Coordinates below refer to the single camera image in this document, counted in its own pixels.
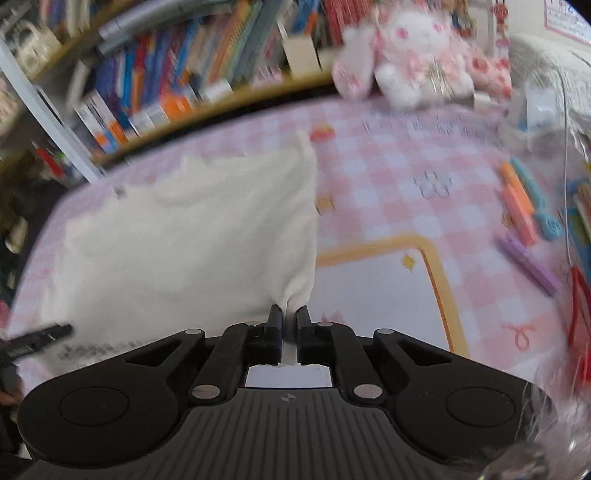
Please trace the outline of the cream white t-shirt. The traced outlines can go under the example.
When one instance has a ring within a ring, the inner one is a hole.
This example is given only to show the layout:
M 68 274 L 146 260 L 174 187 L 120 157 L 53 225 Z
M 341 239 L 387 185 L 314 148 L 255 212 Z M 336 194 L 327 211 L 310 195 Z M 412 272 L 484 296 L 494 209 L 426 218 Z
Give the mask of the cream white t-shirt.
M 70 221 L 39 313 L 73 335 L 40 363 L 51 376 L 177 332 L 218 335 L 293 313 L 315 278 L 317 156 L 304 135 L 235 158 L 186 158 Z

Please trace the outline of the pink checkered cartoon tablecloth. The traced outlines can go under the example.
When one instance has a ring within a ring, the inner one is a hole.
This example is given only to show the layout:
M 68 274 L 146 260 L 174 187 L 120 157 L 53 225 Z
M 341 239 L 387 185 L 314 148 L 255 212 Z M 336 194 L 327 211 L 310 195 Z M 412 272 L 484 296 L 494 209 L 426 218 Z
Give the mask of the pink checkered cartoon tablecloth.
M 573 360 L 568 264 L 562 241 L 532 248 L 562 284 L 550 297 L 496 244 L 513 232 L 501 198 L 499 166 L 509 156 L 496 141 L 497 121 L 459 106 L 394 114 L 380 99 L 328 97 L 146 152 L 61 201 L 29 259 L 7 332 L 49 325 L 39 313 L 70 221 L 128 186 L 169 176 L 186 158 L 250 156 L 304 135 L 318 167 L 315 278 L 303 305 L 311 317 L 360 334 L 397 329 L 548 385 Z M 40 363 L 44 354 L 21 362 L 26 390 L 54 377 Z

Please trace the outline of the purple highlighter pen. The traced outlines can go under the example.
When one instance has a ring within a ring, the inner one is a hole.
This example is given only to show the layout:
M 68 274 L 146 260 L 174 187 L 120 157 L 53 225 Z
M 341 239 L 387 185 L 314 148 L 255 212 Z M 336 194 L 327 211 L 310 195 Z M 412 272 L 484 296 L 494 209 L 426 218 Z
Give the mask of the purple highlighter pen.
M 556 275 L 537 260 L 528 248 L 514 235 L 497 236 L 496 244 L 548 296 L 554 297 L 562 284 Z

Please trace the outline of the orange highlighter pen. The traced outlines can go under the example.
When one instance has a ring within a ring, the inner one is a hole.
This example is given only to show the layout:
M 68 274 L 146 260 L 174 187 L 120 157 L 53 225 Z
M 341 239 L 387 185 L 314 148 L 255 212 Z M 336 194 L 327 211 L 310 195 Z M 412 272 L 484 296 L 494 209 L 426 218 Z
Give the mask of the orange highlighter pen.
M 501 198 L 513 218 L 522 243 L 526 247 L 531 247 L 538 242 L 533 221 L 533 204 L 509 161 L 500 164 L 499 173 L 504 182 Z

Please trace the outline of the flat white orange box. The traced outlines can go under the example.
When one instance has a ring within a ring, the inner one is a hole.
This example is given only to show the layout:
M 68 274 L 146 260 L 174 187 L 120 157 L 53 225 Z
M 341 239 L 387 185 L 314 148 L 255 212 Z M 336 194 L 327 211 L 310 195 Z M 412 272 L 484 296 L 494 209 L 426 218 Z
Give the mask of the flat white orange box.
M 130 117 L 130 124 L 135 134 L 140 137 L 153 129 L 183 118 L 192 110 L 191 96 L 169 93 L 134 113 Z

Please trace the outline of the white orange Usmile box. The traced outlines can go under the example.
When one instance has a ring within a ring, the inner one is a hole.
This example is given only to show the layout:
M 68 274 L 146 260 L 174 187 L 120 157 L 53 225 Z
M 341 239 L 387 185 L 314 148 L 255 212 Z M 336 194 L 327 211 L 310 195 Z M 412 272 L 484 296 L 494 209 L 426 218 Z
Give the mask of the white orange Usmile box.
M 96 90 L 83 97 L 75 112 L 104 153 L 115 153 L 127 142 L 123 128 Z

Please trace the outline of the wooden bookshelf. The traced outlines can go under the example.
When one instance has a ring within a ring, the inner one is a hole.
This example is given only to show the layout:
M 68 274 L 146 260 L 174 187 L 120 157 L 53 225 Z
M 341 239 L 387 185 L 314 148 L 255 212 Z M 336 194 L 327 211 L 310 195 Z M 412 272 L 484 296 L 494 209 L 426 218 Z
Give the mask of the wooden bookshelf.
M 329 91 L 365 1 L 5 1 L 1 133 L 23 113 L 57 178 L 229 116 Z

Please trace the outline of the small beige desk box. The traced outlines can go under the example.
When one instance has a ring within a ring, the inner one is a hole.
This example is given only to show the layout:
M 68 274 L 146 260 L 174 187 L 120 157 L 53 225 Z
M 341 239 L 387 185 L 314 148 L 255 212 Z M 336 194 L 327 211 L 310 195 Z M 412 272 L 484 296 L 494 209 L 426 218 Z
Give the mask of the small beige desk box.
M 301 78 L 321 71 L 317 50 L 310 35 L 288 36 L 283 40 L 283 51 L 292 78 Z

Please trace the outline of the white pink bunny plush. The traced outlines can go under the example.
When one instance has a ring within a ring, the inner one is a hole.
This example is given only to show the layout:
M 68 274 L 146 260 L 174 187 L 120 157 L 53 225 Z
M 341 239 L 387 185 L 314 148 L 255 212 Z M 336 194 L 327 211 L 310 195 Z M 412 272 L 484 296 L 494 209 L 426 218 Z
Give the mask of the white pink bunny plush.
M 449 14 L 413 2 L 380 3 L 332 65 L 339 95 L 363 100 L 377 87 L 394 110 L 466 100 L 475 92 L 464 43 Z

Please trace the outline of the row of colourful books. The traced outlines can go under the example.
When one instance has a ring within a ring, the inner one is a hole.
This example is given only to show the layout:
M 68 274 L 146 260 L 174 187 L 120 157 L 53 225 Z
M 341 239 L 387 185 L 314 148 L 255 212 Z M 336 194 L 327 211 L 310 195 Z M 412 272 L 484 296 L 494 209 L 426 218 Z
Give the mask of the row of colourful books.
M 292 78 L 283 40 L 310 35 L 321 71 L 370 1 L 191 1 L 180 20 L 136 17 L 103 45 L 88 93 L 96 90 L 124 132 L 130 117 L 165 94 L 214 101 L 235 87 Z

